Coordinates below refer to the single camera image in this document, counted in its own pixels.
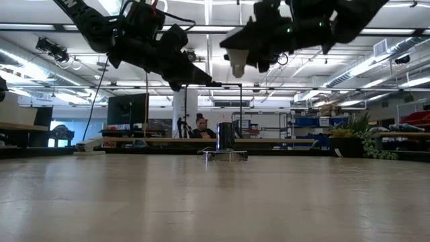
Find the white column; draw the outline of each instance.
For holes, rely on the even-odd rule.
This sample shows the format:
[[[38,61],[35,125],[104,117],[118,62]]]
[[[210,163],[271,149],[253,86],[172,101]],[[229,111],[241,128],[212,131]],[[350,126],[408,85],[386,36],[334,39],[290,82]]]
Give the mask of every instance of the white column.
[[[198,113],[198,90],[187,90],[187,123],[192,128],[196,128],[196,114]],[[185,89],[173,92],[173,125],[172,136],[179,138],[177,134],[177,119],[185,117]]]

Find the computer monitor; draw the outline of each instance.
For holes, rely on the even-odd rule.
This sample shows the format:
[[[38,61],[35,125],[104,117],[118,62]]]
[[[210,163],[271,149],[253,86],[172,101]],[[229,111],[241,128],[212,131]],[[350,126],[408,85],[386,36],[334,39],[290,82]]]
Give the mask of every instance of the computer monitor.
[[[134,124],[145,123],[145,108],[149,108],[146,93],[110,97],[107,105],[107,125],[129,124],[132,130]]]

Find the green plant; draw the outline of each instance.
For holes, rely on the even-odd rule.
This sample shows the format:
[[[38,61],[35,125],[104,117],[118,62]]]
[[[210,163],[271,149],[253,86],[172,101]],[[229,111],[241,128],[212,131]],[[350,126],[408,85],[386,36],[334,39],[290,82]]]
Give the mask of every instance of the green plant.
[[[368,132],[369,116],[366,113],[360,118],[350,116],[348,123],[335,124],[332,130],[333,137],[335,138],[360,138],[363,144],[364,157],[374,159],[398,159],[398,155],[388,152],[379,151],[375,148],[375,141],[372,135]]]
[[[380,151],[375,148],[375,141],[372,139],[370,132],[356,132],[355,137],[361,139],[364,149],[364,157],[374,159],[391,159],[397,160],[398,155],[388,151]]]

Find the potted plant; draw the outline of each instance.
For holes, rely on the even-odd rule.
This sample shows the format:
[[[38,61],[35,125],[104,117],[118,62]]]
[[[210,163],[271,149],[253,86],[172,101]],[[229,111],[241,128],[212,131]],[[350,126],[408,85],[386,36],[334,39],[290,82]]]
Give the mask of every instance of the potted plant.
[[[398,159],[397,154],[375,149],[375,141],[368,132],[369,116],[349,117],[348,123],[336,124],[330,137],[330,150],[337,157]]]

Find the black robotic arm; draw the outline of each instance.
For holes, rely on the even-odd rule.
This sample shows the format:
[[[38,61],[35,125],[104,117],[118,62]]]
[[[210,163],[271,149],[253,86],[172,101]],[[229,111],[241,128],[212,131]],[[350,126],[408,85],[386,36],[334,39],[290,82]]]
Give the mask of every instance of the black robotic arm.
[[[91,49],[107,53],[115,68],[125,61],[148,73],[160,74],[173,91],[188,84],[214,85],[211,76],[194,66],[187,54],[181,52],[188,43],[185,30],[174,24],[156,40],[167,13],[154,5],[129,0],[120,15],[105,17],[83,0],[53,1],[73,20]],[[124,9],[130,3],[130,11],[124,16]]]
[[[224,56],[230,60],[233,71],[235,62],[258,67],[266,72],[274,56],[293,53],[301,48],[322,46],[326,54],[336,43],[350,43],[370,23],[388,0],[285,0],[292,17],[282,17],[281,0],[262,0],[254,4],[255,21],[220,43],[228,50],[247,50],[241,56]],[[334,11],[337,16],[330,20]]]

